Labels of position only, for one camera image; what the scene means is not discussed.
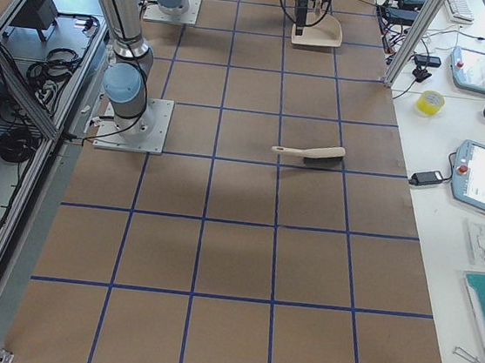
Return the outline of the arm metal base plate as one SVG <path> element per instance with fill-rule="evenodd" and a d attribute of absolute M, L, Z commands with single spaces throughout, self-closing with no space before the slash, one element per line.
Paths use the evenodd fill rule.
<path fill-rule="evenodd" d="M 148 98 L 142 118 L 132 128 L 122 132 L 135 119 L 116 118 L 112 103 L 108 102 L 104 114 L 112 119 L 101 123 L 98 128 L 99 138 L 94 138 L 92 144 L 98 149 L 160 155 L 165 146 L 173 109 L 174 102 L 171 100 Z"/>
<path fill-rule="evenodd" d="M 152 23 L 193 26 L 202 0 L 149 0 L 143 18 Z"/>

